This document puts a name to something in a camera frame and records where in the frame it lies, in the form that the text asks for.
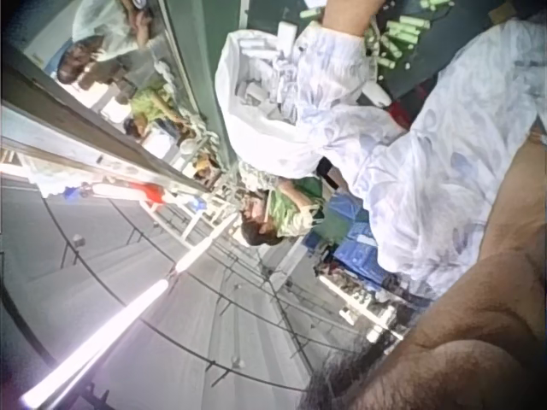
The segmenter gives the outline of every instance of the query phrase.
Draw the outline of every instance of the red object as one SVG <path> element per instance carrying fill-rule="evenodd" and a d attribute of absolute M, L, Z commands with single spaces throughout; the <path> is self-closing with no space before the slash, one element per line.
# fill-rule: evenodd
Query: red object
<path fill-rule="evenodd" d="M 137 184 L 130 182 L 129 186 L 134 190 L 141 190 L 145 193 L 150 202 L 164 203 L 163 202 L 163 188 L 156 184 Z"/>
<path fill-rule="evenodd" d="M 387 109 L 387 112 L 390 113 L 392 119 L 394 119 L 395 122 L 402 128 L 405 130 L 410 128 L 410 115 L 406 112 L 399 101 L 394 101 Z"/>

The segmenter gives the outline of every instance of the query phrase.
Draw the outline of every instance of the bag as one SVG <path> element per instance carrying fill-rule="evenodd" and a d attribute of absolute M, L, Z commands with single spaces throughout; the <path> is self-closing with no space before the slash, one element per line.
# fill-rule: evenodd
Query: bag
<path fill-rule="evenodd" d="M 256 30 L 232 32 L 226 38 L 216 70 L 215 92 L 230 143 L 236 154 L 256 169 L 287 179 L 306 177 L 321 159 L 308 138 L 300 135 L 294 125 L 268 118 L 263 110 L 244 104 L 236 95 L 240 82 L 252 80 L 250 57 L 242 53 L 240 46 L 240 40 L 252 39 L 276 49 L 277 40 L 272 34 Z"/>

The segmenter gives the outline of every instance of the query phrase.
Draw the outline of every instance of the white wall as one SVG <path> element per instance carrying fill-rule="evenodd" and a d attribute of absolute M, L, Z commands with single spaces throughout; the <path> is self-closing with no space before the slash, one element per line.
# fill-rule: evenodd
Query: white wall
<path fill-rule="evenodd" d="M 40 68 L 72 37 L 72 23 L 82 0 L 72 1 L 24 49 L 24 53 Z"/>

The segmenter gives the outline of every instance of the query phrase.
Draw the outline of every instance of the white fabric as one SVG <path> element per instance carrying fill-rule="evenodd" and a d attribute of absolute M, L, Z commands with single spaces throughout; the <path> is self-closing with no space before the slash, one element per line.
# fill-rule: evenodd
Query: white fabric
<path fill-rule="evenodd" d="M 82 1 L 74 17 L 72 40 L 77 42 L 91 36 L 104 37 L 98 61 L 109 60 L 138 48 L 120 0 Z"/>
<path fill-rule="evenodd" d="M 146 139 L 142 145 L 144 149 L 161 160 L 171 149 L 174 142 L 174 138 L 171 135 L 153 122 L 147 127 Z"/>
<path fill-rule="evenodd" d="M 67 187 L 81 186 L 84 182 L 92 184 L 102 176 L 40 160 L 31 156 L 17 154 L 31 184 L 36 184 L 43 198 L 62 194 Z"/>
<path fill-rule="evenodd" d="M 516 20 L 478 36 L 404 133 L 355 103 L 368 70 L 362 38 L 314 31 L 298 66 L 299 134 L 363 200 L 384 269 L 440 296 L 476 262 L 515 152 L 547 118 L 545 37 L 545 26 Z"/>
<path fill-rule="evenodd" d="M 241 30 L 227 36 L 215 75 L 215 91 L 231 146 L 243 161 L 261 171 L 288 179 L 310 175 L 321 155 L 309 149 L 308 137 L 292 124 L 270 119 L 260 107 L 246 104 L 236 93 L 243 80 L 261 82 L 264 89 L 274 88 L 271 76 L 264 75 L 264 61 L 241 54 L 238 41 L 244 38 L 264 38 L 275 50 L 275 36 L 265 32 Z"/>

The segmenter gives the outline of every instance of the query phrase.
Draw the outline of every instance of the green shirt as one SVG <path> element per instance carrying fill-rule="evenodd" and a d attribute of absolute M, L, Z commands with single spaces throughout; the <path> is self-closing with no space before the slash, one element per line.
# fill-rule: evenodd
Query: green shirt
<path fill-rule="evenodd" d="M 307 177 L 293 181 L 297 190 L 307 196 L 315 205 L 323 204 L 323 186 L 321 180 Z M 272 190 L 270 194 L 268 216 L 277 228 L 278 237 L 293 237 L 303 235 L 311 226 L 308 226 L 297 205 L 279 190 Z"/>
<path fill-rule="evenodd" d="M 173 99 L 165 90 L 163 90 L 164 84 L 165 81 L 159 79 L 143 90 L 138 90 L 130 102 L 132 113 L 144 114 L 149 123 L 157 118 L 164 118 L 165 114 L 163 111 L 152 101 L 152 94 L 155 92 L 168 106 L 171 108 L 173 107 Z"/>

